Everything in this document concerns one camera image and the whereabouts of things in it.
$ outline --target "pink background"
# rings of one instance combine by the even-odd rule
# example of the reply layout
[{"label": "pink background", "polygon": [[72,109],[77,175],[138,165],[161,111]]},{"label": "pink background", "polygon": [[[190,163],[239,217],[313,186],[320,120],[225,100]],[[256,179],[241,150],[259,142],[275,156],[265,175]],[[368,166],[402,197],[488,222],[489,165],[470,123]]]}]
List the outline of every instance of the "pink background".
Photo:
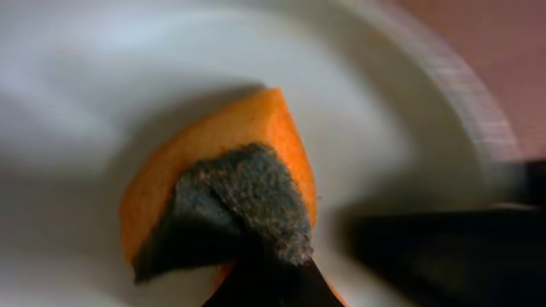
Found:
[{"label": "pink background", "polygon": [[511,121],[524,158],[546,158],[546,1],[397,1],[484,81]]}]

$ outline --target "sponge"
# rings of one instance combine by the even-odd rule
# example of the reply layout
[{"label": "sponge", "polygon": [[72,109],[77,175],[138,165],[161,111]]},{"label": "sponge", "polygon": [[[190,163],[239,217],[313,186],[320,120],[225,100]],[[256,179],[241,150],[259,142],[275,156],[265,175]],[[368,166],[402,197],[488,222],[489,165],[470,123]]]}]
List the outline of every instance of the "sponge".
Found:
[{"label": "sponge", "polygon": [[249,304],[301,303],[302,289],[318,280],[334,298],[311,259],[315,183],[279,89],[228,105],[158,148],[119,215],[136,281],[235,261],[221,270],[227,279],[209,303],[219,296],[226,304],[242,288],[254,288]]}]

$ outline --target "orange sponge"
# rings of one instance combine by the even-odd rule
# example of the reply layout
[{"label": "orange sponge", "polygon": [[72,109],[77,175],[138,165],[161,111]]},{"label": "orange sponge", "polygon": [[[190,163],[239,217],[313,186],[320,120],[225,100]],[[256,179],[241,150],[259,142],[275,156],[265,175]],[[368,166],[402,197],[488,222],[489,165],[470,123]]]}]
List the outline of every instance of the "orange sponge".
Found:
[{"label": "orange sponge", "polygon": [[311,225],[317,197],[311,166],[279,89],[228,105],[186,127],[158,148],[133,178],[121,201],[121,245],[132,262],[164,214],[180,174],[193,163],[259,142],[273,148],[287,167]]}]

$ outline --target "plate surface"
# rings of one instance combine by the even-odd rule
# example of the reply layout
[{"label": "plate surface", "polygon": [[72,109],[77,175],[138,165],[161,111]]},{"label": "plate surface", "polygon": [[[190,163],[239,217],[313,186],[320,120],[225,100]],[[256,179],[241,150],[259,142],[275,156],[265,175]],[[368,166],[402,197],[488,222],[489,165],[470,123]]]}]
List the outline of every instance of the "plate surface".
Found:
[{"label": "plate surface", "polygon": [[117,201],[158,144],[263,87],[282,88],[297,122],[320,196],[317,262],[350,305],[406,303],[339,251],[337,212],[381,191],[390,196],[380,204],[404,199],[404,210],[486,199],[476,149],[443,92],[345,6],[42,5],[0,6],[2,306],[202,304],[214,269],[131,285]]}]

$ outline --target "black object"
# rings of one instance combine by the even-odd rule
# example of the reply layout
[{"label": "black object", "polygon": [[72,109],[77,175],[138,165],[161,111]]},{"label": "black object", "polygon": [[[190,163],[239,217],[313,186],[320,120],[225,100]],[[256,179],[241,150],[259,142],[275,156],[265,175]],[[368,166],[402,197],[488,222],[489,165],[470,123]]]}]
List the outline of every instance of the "black object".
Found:
[{"label": "black object", "polygon": [[546,212],[370,217],[354,254],[422,306],[546,306]]},{"label": "black object", "polygon": [[311,260],[292,265],[270,257],[240,261],[203,307],[343,307]]},{"label": "black object", "polygon": [[546,209],[546,160],[517,165],[524,172],[523,183],[516,188],[511,201]]}]

